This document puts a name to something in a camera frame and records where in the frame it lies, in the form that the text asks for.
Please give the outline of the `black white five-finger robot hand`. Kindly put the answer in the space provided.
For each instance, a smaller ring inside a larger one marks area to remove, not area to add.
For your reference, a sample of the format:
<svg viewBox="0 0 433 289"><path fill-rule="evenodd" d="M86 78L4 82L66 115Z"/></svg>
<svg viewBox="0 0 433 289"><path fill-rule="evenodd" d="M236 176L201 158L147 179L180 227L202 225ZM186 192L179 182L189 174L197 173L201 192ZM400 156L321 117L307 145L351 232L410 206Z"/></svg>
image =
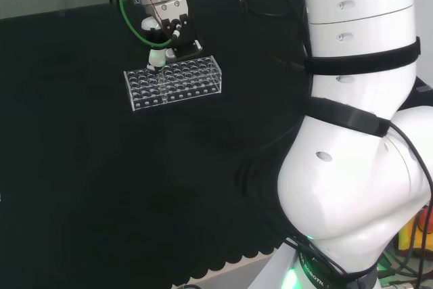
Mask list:
<svg viewBox="0 0 433 289"><path fill-rule="evenodd" d="M203 51L193 24L187 0L169 0L144 6L150 16L141 28L152 45L147 67L153 71L163 66L190 60Z"/></svg>

